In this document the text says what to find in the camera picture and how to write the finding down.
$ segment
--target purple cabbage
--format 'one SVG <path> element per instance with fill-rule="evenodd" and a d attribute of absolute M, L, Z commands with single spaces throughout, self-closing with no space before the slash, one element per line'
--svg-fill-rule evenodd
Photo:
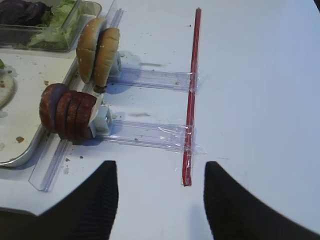
<path fill-rule="evenodd" d="M 43 2 L 3 0 L 0 2 L 0 24 L 35 27 L 42 24 L 43 15 L 50 11 L 51 7 Z"/>

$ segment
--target food crumb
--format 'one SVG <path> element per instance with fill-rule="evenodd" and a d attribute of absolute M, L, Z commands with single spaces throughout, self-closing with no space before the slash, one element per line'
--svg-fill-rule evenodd
<path fill-rule="evenodd" d="M 66 168 L 63 170 L 63 173 L 64 173 L 64 174 L 68 174 L 68 173 L 69 173 L 69 168 L 66 167 Z"/>
<path fill-rule="evenodd" d="M 20 144 L 25 140 L 25 138 L 22 136 L 18 136 L 15 140 L 18 142 L 18 144 Z"/>

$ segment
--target bread bun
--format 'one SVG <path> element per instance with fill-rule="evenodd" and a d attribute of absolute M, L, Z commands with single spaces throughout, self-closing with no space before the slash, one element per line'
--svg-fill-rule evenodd
<path fill-rule="evenodd" d="M 84 83 L 89 83 L 95 63 L 97 41 L 102 27 L 106 23 L 106 18 L 97 17 L 90 20 L 82 30 L 76 47 L 78 68 L 81 79 Z"/>
<path fill-rule="evenodd" d="M 118 51 L 119 39 L 120 31 L 115 27 L 107 28 L 99 35 L 92 74 L 93 81 L 98 86 L 98 88 L 95 87 L 95 91 L 100 89 L 101 92 L 104 92 L 107 78 Z"/>

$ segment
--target red straw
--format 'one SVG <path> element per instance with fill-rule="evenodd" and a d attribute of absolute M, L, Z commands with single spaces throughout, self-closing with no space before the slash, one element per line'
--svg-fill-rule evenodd
<path fill-rule="evenodd" d="M 198 48 L 199 48 L 199 35 L 200 35 L 200 19 L 201 9 L 197 8 L 195 11 L 194 32 L 193 32 L 193 47 L 191 58 L 191 76 L 189 84 L 188 106 L 186 112 L 186 125 L 183 164 L 182 164 L 182 184 L 184 186 L 191 186 L 191 169 L 192 169 L 192 135 L 194 128 L 194 115 L 195 115 L 195 101 L 197 87 L 197 72 L 198 72 Z"/>

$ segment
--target sliced sausage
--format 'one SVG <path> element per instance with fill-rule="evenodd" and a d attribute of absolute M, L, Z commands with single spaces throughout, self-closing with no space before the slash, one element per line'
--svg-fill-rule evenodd
<path fill-rule="evenodd" d="M 81 101 L 87 94 L 84 92 L 77 92 L 68 107 L 68 114 L 66 118 L 66 136 L 69 140 L 75 140 L 76 135 L 76 117 Z"/>
<path fill-rule="evenodd" d="M 43 127 L 56 133 L 56 109 L 61 96 L 68 91 L 62 83 L 54 83 L 45 88 L 41 95 L 39 115 Z"/>
<path fill-rule="evenodd" d="M 68 139 L 66 132 L 69 104 L 77 91 L 66 91 L 60 98 L 55 113 L 55 129 L 61 139 Z"/>
<path fill-rule="evenodd" d="M 91 130 L 88 130 L 88 124 L 96 101 L 95 96 L 87 94 L 78 108 L 75 119 L 75 134 L 81 138 L 90 139 L 92 137 Z"/>

